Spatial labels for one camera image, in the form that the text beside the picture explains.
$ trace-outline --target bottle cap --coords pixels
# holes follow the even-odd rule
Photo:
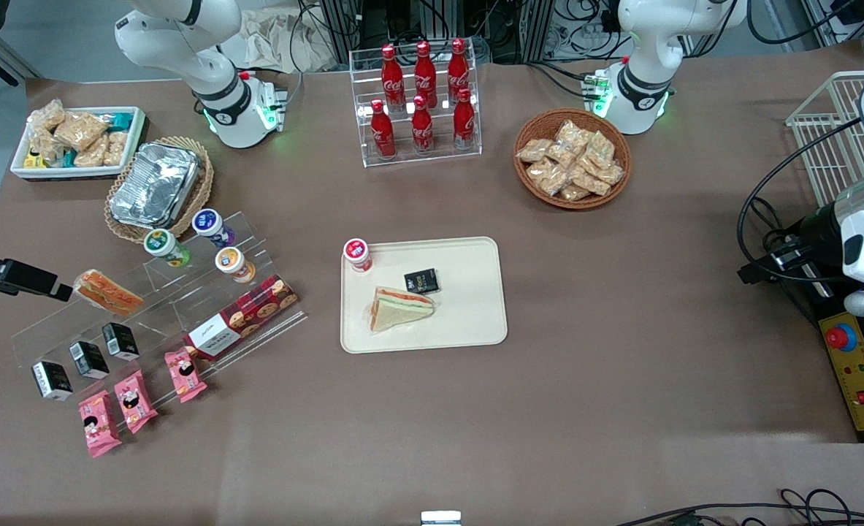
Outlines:
[[[354,265],[364,263],[367,257],[370,257],[370,250],[367,248],[365,240],[355,237],[344,243],[344,257]]]
[[[218,255],[214,257],[214,264],[218,270],[225,274],[232,274],[244,267],[244,253],[234,247],[222,248],[218,251]]]
[[[162,257],[175,248],[175,236],[166,229],[151,230],[142,240],[144,248],[151,256]]]
[[[195,233],[199,236],[213,236],[218,233],[224,226],[224,219],[217,210],[211,207],[198,210],[191,219],[191,227],[195,229]]]

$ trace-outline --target brown table surface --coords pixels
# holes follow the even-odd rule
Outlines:
[[[519,127],[576,104],[524,66],[481,69],[482,156],[369,170],[346,74],[306,77],[285,132],[249,150],[216,140],[178,81],[32,83],[30,107],[135,104],[149,139],[204,143],[210,204],[248,214],[310,317],[91,460],[77,412],[40,400],[10,346],[60,304],[0,294],[0,524],[415,524],[459,509],[468,525],[612,525],[819,486],[864,510],[864,445],[819,338],[778,289],[735,275],[742,200],[793,149],[783,119],[862,67],[857,46],[688,60],[666,116],[629,138],[629,187],[588,213],[516,179]],[[779,179],[766,196],[786,221],[811,210],[803,173]],[[104,225],[109,187],[9,174],[0,257],[69,282],[142,263]],[[504,343],[341,349],[345,240],[464,236],[499,244]]]

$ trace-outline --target white plastic tray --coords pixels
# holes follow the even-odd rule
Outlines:
[[[341,260],[341,346],[352,354],[495,346],[506,338],[500,253],[490,237],[371,244],[372,269]],[[405,290],[405,274],[435,269],[441,290],[428,297],[427,319],[372,333],[368,310],[376,286]]]
[[[142,126],[145,124],[145,113],[135,106],[109,106],[109,107],[67,107],[65,110],[70,111],[90,111],[90,113],[132,113],[134,120],[130,123],[130,134],[127,137],[127,144],[123,147],[123,156],[121,163],[115,167],[67,167],[66,169],[27,169],[23,167],[23,161],[28,153],[28,126],[23,127],[22,139],[20,146],[17,146],[17,153],[13,156],[13,161],[10,163],[10,171],[17,176],[28,180],[76,180],[76,179],[112,179],[113,176],[121,173],[123,167],[127,166],[134,153],[137,152],[137,146],[140,142],[142,134]]]

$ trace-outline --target pink candy bag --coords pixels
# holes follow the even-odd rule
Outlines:
[[[84,422],[84,439],[91,459],[96,459],[121,444],[117,426],[110,415],[110,395],[99,392],[78,404]]]
[[[188,351],[184,348],[165,353],[165,364],[172,374],[172,385],[178,393],[179,402],[188,402],[207,388],[207,384],[198,376],[194,358],[188,355]]]
[[[130,427],[130,432],[138,432],[149,419],[158,415],[152,408],[152,403],[149,403],[141,370],[118,382],[114,386],[114,393],[117,393],[117,400],[121,403],[123,417],[127,427]]]

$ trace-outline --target red glass bottle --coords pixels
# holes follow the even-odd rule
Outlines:
[[[381,50],[383,54],[383,69],[381,80],[383,81],[383,93],[386,94],[386,104],[390,113],[403,113],[405,111],[405,86],[402,85],[402,67],[396,62],[396,48],[392,44],[385,44]]]
[[[412,114],[412,141],[416,144],[416,153],[425,156],[435,147],[432,116],[429,115],[424,96],[417,94],[412,102],[416,105],[416,112]]]
[[[454,107],[458,92],[467,87],[467,45],[464,39],[451,40],[451,62],[448,63],[448,101]]]
[[[474,107],[471,90],[458,90],[458,105],[454,107],[454,147],[469,150],[474,146]]]
[[[428,107],[438,106],[438,93],[435,92],[435,65],[432,64],[432,59],[429,57],[432,46],[427,41],[422,40],[417,44],[416,50],[418,53],[416,94],[421,94],[425,98]]]
[[[396,140],[392,136],[392,121],[383,113],[383,101],[374,99],[370,102],[374,115],[370,119],[370,128],[374,133],[376,150],[379,150],[379,159],[388,161],[396,156]]]

